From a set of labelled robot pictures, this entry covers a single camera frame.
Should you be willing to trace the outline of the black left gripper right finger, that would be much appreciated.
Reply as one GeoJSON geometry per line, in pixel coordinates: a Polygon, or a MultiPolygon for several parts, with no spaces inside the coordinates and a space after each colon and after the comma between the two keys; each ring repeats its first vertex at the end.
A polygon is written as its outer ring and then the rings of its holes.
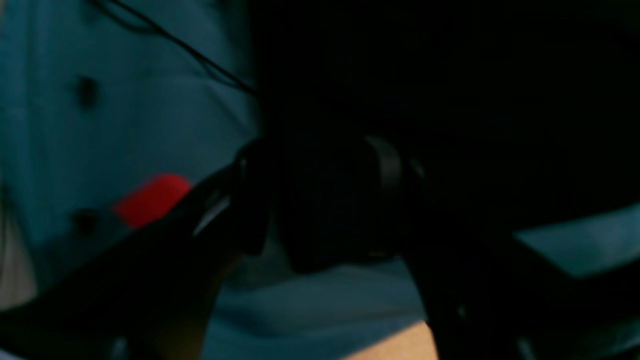
{"type": "Polygon", "coordinates": [[[414,157],[366,137],[382,207],[441,360],[637,360],[639,262],[574,278],[481,216],[436,204],[414,157]]]}

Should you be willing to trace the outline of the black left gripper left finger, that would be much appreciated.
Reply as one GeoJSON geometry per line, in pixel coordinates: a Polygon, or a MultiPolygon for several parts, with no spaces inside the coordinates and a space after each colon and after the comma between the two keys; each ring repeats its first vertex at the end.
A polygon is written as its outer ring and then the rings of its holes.
{"type": "Polygon", "coordinates": [[[224,278],[260,255],[272,148],[255,140],[162,219],[1,313],[7,360],[194,359],[224,278]]]}

